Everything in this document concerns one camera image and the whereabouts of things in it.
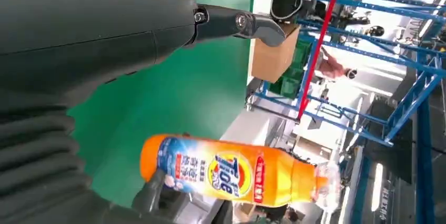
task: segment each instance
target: black device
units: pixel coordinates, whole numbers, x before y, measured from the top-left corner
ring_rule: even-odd
[[[0,0],[0,223],[171,223],[162,173],[126,209],[89,189],[69,108],[208,39],[285,39],[269,18],[195,0]]]

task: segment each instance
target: person's hand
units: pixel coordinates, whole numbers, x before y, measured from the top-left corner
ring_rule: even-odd
[[[321,46],[321,51],[324,52],[324,54],[327,53],[327,50],[323,46]]]

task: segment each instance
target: blue steel rack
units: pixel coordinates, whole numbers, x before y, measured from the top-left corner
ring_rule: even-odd
[[[336,0],[336,3],[356,6],[361,8],[372,9],[375,11],[382,11],[391,14],[398,14],[403,16],[409,16],[412,18],[431,20],[430,29],[425,33],[423,37],[420,38],[420,45],[427,44],[433,38],[437,37],[438,33],[442,30],[444,24],[446,23],[446,17],[443,13],[446,12],[446,6],[434,3],[425,3],[418,0],[383,0],[391,1],[400,4],[406,4],[411,6],[399,6],[399,7],[385,7],[376,4],[363,3],[361,1],[354,0]],[[312,43],[312,50],[310,57],[308,59],[308,65],[315,60],[318,56],[316,50],[316,43],[318,39],[311,36],[309,32],[317,32],[321,29],[322,25],[306,20],[298,20],[298,23],[303,26],[301,29],[301,34],[299,35],[300,40],[305,40]],[[401,127],[409,118],[416,113],[417,117],[417,223],[434,223],[434,207],[433,207],[433,183],[432,183],[432,163],[431,163],[431,139],[430,139],[430,123],[429,123],[429,101],[428,97],[430,93],[435,89],[435,87],[440,83],[442,78],[446,77],[446,70],[442,68],[442,59],[446,58],[446,53],[439,52],[434,49],[406,45],[398,42],[393,42],[378,37],[371,37],[367,35],[362,35],[354,32],[348,32],[343,29],[338,29],[334,27],[328,27],[327,32],[331,34],[341,34],[350,37],[357,37],[360,39],[367,40],[372,44],[384,49],[386,52],[393,54],[381,55],[377,53],[367,52],[357,48],[345,46],[343,44],[335,42],[322,43],[326,46],[335,47],[338,49],[347,50],[349,52],[369,56],[372,58],[385,60],[391,63],[405,65],[417,70],[417,80],[410,88],[408,93],[399,102],[397,108],[391,114],[387,120],[376,118],[367,114],[359,113],[354,109],[341,107],[336,104],[330,103],[324,99],[313,97],[304,93],[303,86],[310,81],[310,70],[306,71],[301,84],[301,89],[297,95],[298,102],[296,105],[290,105],[284,102],[283,97],[271,97],[267,95],[268,83],[264,83],[261,87],[261,91],[254,93],[259,98],[269,100],[273,103],[283,105],[289,109],[299,111],[301,106],[306,106],[306,103],[310,100],[320,102],[324,104],[325,107],[329,106],[332,109],[331,112],[338,114],[339,116],[345,116],[350,121],[353,121],[353,117],[358,115],[362,119],[362,124],[365,125],[367,122],[373,122],[382,125],[383,131],[381,136],[376,136],[369,133],[364,127],[349,127],[340,124],[336,121],[324,118],[319,113],[312,113],[304,110],[303,114],[311,116],[314,119],[322,120],[327,123],[331,123],[337,127],[348,130],[356,135],[365,137],[369,140],[376,141],[380,144],[386,146],[392,146],[392,138],[398,133]],[[393,52],[389,46],[400,46],[405,50],[409,50],[416,53],[416,58],[411,59],[406,55],[397,55]],[[307,97],[308,100],[302,100],[302,97]],[[299,122],[300,118],[296,118],[294,121]]]

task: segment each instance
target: cardboard box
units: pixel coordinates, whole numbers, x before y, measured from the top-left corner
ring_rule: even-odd
[[[299,25],[288,24],[281,26],[287,38],[278,47],[268,47],[260,39],[256,39],[251,74],[271,83],[290,67],[296,49]]]

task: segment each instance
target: green plastic bin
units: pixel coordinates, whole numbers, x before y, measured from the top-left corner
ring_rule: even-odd
[[[275,83],[270,83],[269,87],[268,87],[268,91],[280,95],[280,92],[282,90],[282,82],[283,82],[283,78],[280,77]]]
[[[291,68],[303,69],[308,61],[308,56],[311,52],[311,43],[298,41],[296,49],[294,51],[293,61],[291,62]]]
[[[282,75],[282,88],[280,95],[295,99],[303,79],[303,69],[288,68]]]

